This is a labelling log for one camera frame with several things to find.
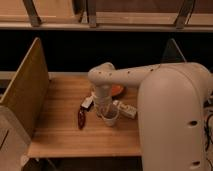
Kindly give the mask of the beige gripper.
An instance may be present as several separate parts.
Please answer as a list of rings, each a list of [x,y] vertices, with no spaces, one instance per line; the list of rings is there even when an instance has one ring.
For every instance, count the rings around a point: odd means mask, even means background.
[[[112,103],[110,88],[95,87],[92,92],[92,97],[97,116],[106,116]]]

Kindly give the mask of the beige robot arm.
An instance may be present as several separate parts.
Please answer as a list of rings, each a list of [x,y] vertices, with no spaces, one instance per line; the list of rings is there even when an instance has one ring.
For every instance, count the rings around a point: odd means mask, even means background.
[[[104,63],[92,68],[88,79],[100,115],[113,84],[138,88],[143,171],[207,171],[204,102],[213,93],[213,75],[203,65],[161,63],[117,70]]]

